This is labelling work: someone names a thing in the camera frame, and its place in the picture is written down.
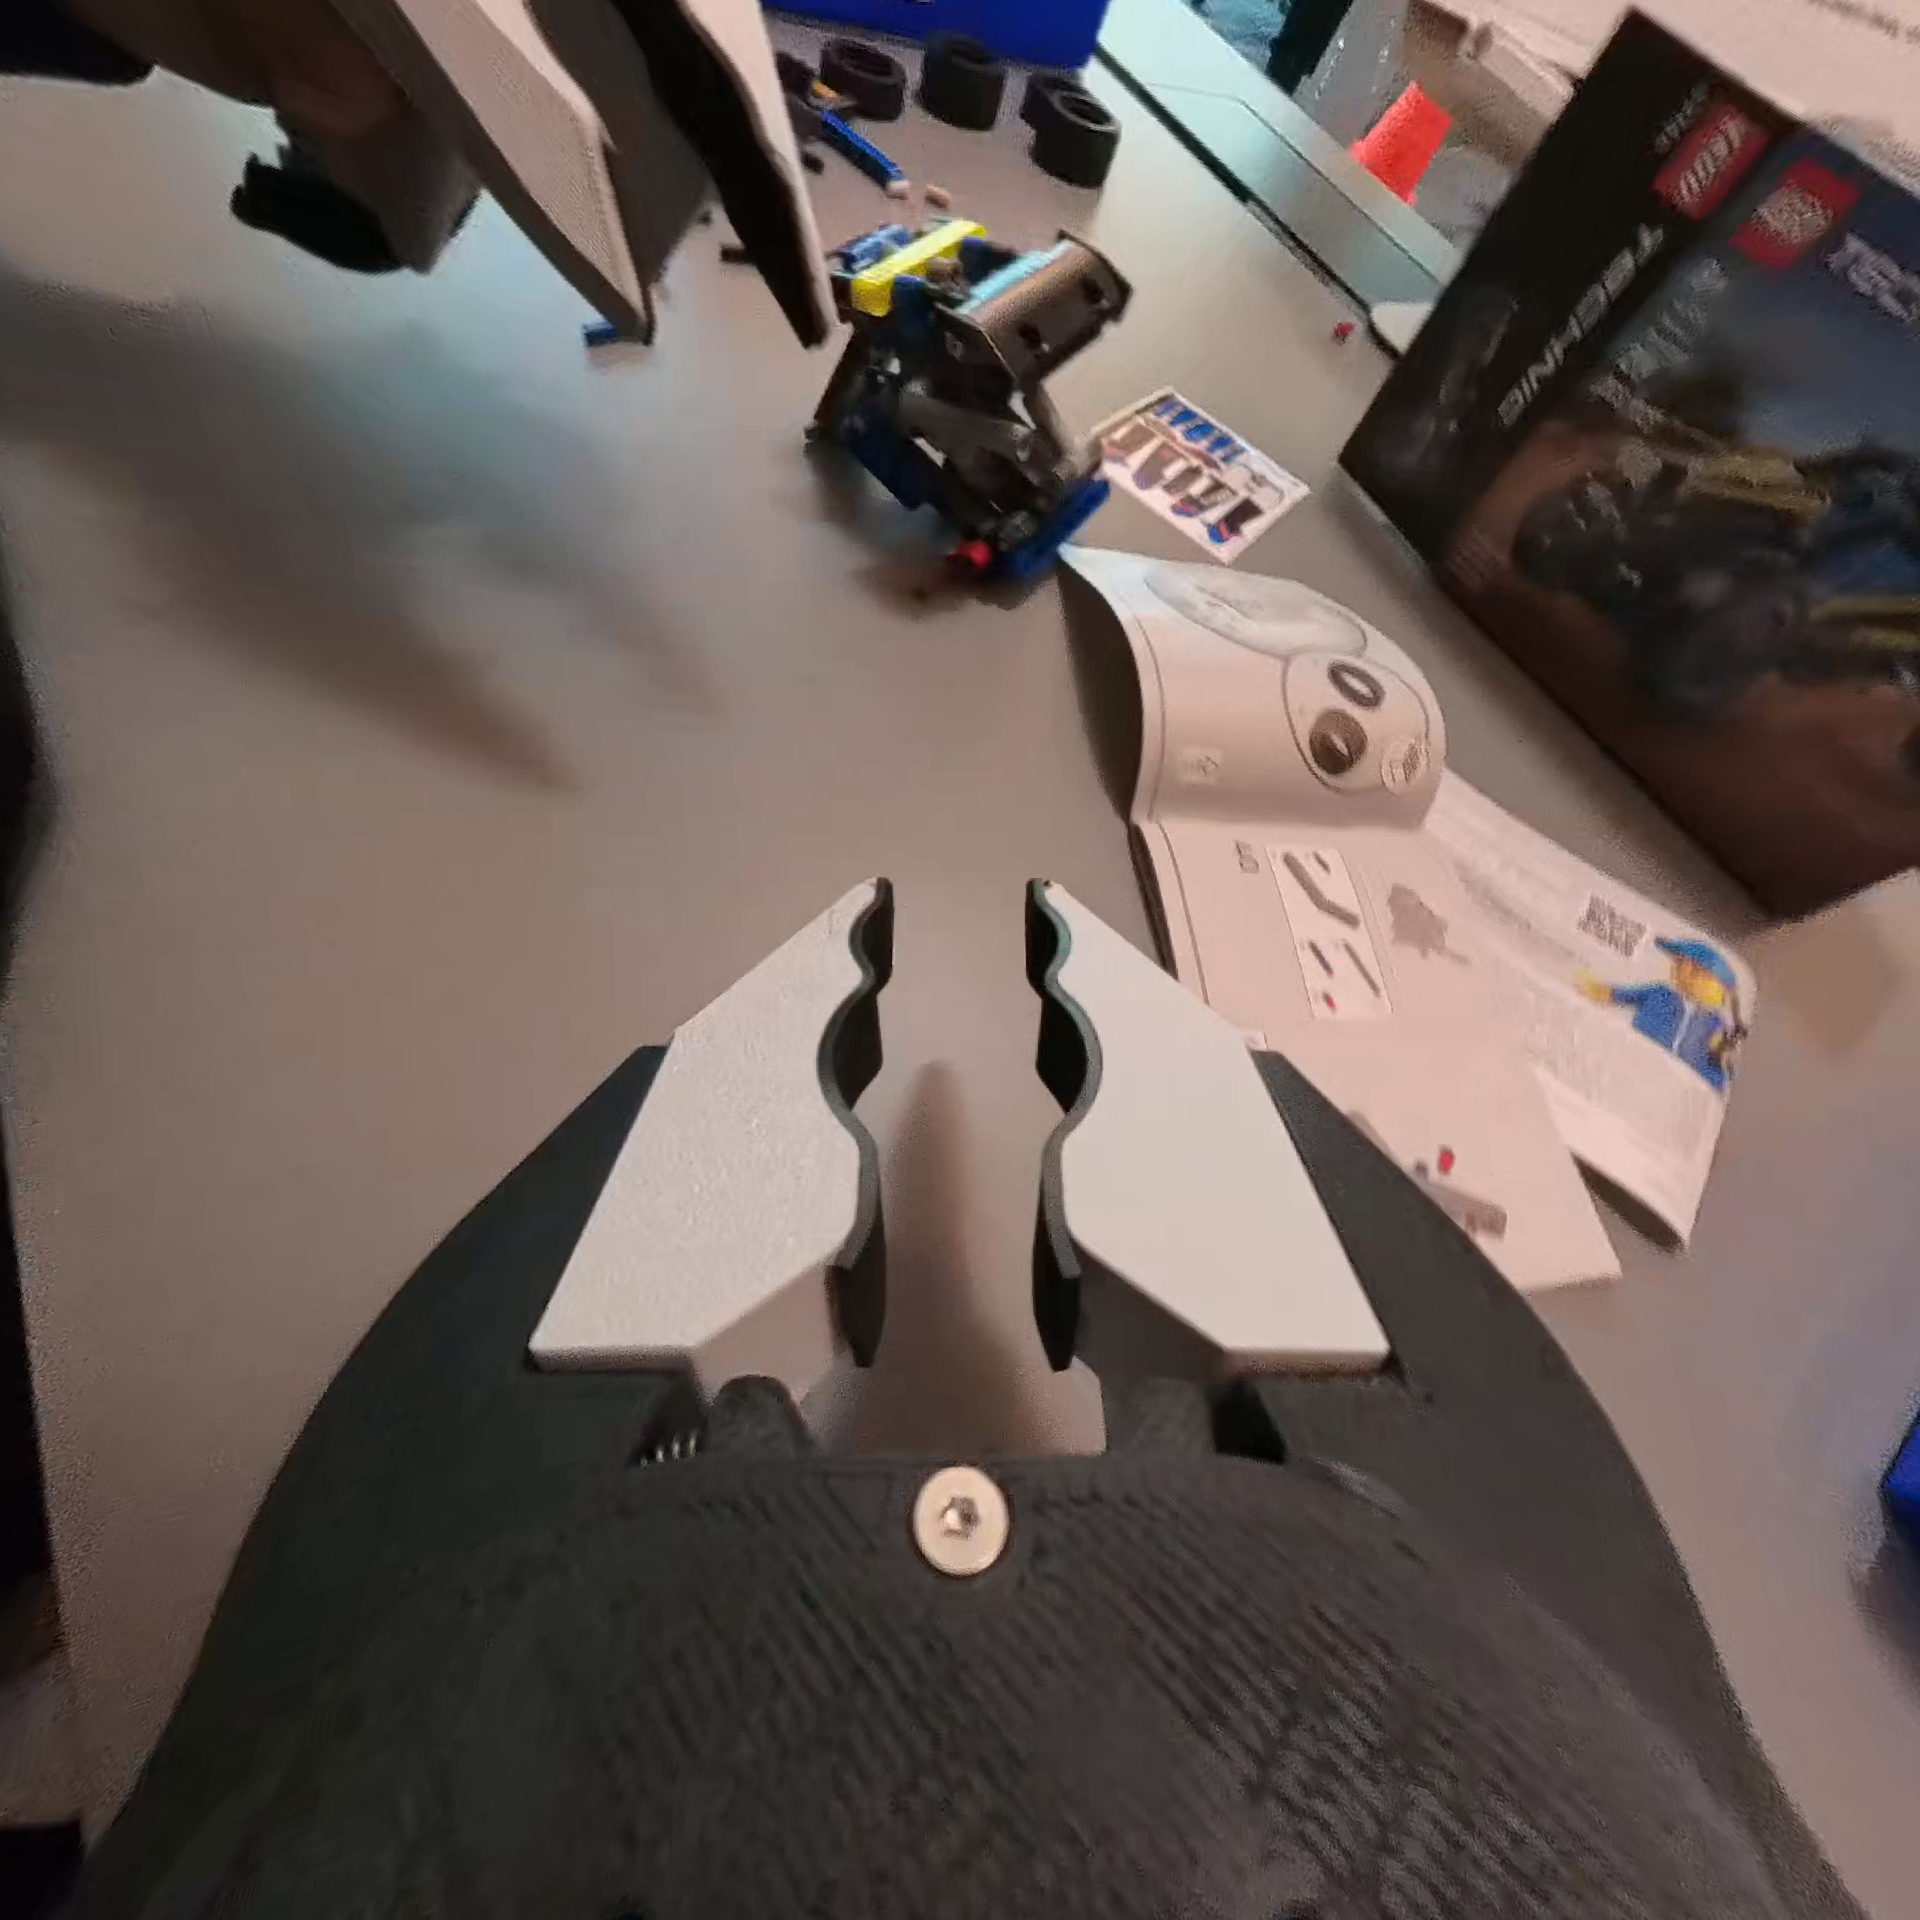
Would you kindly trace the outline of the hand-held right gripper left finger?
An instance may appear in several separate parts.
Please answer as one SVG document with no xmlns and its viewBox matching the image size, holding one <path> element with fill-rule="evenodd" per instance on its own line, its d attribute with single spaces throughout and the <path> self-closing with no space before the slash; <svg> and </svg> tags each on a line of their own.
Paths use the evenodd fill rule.
<svg viewBox="0 0 1920 1920">
<path fill-rule="evenodd" d="M 872 1368 L 887 1249 L 856 1101 L 894 943 L 894 884 L 862 881 L 675 1032 L 535 1323 L 536 1370 L 806 1397 Z"/>
</svg>

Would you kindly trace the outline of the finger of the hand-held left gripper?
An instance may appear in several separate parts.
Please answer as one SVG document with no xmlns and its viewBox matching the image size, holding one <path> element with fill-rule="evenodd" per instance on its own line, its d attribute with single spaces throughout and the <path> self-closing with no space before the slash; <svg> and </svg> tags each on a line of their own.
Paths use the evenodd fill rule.
<svg viewBox="0 0 1920 1920">
<path fill-rule="evenodd" d="M 639 331 L 671 255 L 720 208 L 800 346 L 822 348 L 824 248 L 762 4 L 535 3 L 533 18 L 600 129 Z"/>
<path fill-rule="evenodd" d="M 455 96 L 470 111 L 470 160 L 541 258 L 620 340 L 637 323 L 637 282 L 616 231 L 604 135 L 527 4 L 335 3 L 410 105 Z"/>
</svg>

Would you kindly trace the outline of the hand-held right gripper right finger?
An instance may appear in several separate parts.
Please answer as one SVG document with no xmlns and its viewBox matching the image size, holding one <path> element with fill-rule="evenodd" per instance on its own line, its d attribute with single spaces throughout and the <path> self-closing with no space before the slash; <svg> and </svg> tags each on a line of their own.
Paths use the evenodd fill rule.
<svg viewBox="0 0 1920 1920">
<path fill-rule="evenodd" d="M 1054 881 L 1023 890 L 1046 1364 L 1144 1378 L 1374 1377 L 1390 1347 L 1240 1032 Z"/>
</svg>

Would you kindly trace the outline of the pile of lego pieces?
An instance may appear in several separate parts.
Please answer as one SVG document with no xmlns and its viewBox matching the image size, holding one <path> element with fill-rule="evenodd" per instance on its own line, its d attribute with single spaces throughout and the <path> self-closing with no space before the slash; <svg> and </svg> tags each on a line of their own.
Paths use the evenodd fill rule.
<svg viewBox="0 0 1920 1920">
<path fill-rule="evenodd" d="M 890 47 L 872 43 L 901 59 Z M 764 49 L 738 96 L 738 120 L 726 121 L 710 159 L 734 240 L 804 348 L 822 346 L 832 330 L 829 269 L 814 219 L 808 168 L 834 156 L 884 196 L 907 196 L 903 165 L 872 139 L 892 124 L 844 112 L 819 79 L 821 47 L 800 50 L 772 42 Z"/>
</svg>

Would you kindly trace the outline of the lego instruction booklet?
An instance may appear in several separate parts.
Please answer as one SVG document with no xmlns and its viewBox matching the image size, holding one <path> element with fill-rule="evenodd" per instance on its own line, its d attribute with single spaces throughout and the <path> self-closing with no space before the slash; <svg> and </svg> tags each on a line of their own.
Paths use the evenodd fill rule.
<svg viewBox="0 0 1920 1920">
<path fill-rule="evenodd" d="M 1170 971 L 1523 1291 L 1690 1249 L 1758 985 L 1448 771 L 1414 658 L 1291 581 L 1072 546 L 1131 664 L 1126 827 Z"/>
</svg>

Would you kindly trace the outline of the partly built lego vehicle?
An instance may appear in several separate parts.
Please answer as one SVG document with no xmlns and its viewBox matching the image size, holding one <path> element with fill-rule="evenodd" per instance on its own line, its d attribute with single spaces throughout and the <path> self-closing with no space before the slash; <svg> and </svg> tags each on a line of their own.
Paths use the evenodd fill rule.
<svg viewBox="0 0 1920 1920">
<path fill-rule="evenodd" d="M 1106 503 L 1098 439 L 1046 381 L 1126 313 L 1134 284 L 1091 243 L 1003 248 L 972 221 L 884 224 L 827 255 L 847 340 L 806 420 L 895 506 L 951 531 L 948 569 L 1026 588 Z"/>
</svg>

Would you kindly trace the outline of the lego sticker sheet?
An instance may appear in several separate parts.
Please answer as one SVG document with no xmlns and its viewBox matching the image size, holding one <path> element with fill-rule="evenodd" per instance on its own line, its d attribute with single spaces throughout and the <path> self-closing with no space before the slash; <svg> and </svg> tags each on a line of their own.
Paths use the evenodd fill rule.
<svg viewBox="0 0 1920 1920">
<path fill-rule="evenodd" d="M 1239 565 L 1312 495 L 1226 418 L 1162 387 L 1092 431 L 1112 497 L 1131 498 L 1214 563 Z"/>
</svg>

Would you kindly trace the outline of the dark lego set box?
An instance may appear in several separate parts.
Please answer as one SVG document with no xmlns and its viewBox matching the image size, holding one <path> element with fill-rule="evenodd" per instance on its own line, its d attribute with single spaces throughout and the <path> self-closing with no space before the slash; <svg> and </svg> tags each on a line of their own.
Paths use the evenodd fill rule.
<svg viewBox="0 0 1920 1920">
<path fill-rule="evenodd" d="M 1340 463 L 1755 905 L 1912 874 L 1916 4 L 1626 11 Z"/>
</svg>

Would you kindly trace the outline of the person's left hand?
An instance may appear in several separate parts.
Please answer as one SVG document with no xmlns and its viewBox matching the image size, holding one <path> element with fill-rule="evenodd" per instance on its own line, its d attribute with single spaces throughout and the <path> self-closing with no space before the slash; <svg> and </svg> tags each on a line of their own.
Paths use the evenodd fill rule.
<svg viewBox="0 0 1920 1920">
<path fill-rule="evenodd" d="M 200 3 L 206 85 L 301 132 L 362 138 L 410 104 L 328 3 Z"/>
</svg>

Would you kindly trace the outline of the black rubber tire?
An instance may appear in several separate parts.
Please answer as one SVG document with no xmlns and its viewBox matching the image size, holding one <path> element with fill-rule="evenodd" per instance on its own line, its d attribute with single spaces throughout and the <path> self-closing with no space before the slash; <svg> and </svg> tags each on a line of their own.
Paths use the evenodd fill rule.
<svg viewBox="0 0 1920 1920">
<path fill-rule="evenodd" d="M 924 40 L 919 105 L 936 121 L 960 131 L 995 129 L 1006 80 L 1006 63 L 984 42 L 963 32 Z"/>
<path fill-rule="evenodd" d="M 1094 191 L 1112 169 L 1119 120 L 1072 76 L 1036 71 L 1023 82 L 1020 120 L 1028 159 L 1046 177 Z"/>
<path fill-rule="evenodd" d="M 819 79 L 853 117 L 887 125 L 904 114 L 904 66 L 871 42 L 824 40 Z"/>
</svg>

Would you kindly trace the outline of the red plastic cup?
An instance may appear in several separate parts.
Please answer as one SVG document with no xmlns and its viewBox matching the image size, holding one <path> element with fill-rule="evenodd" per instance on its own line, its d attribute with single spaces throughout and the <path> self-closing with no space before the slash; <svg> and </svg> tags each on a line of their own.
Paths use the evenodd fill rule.
<svg viewBox="0 0 1920 1920">
<path fill-rule="evenodd" d="M 1349 146 L 1358 168 L 1412 205 L 1453 129 L 1453 114 L 1419 82 L 1408 82 L 1378 120 Z"/>
</svg>

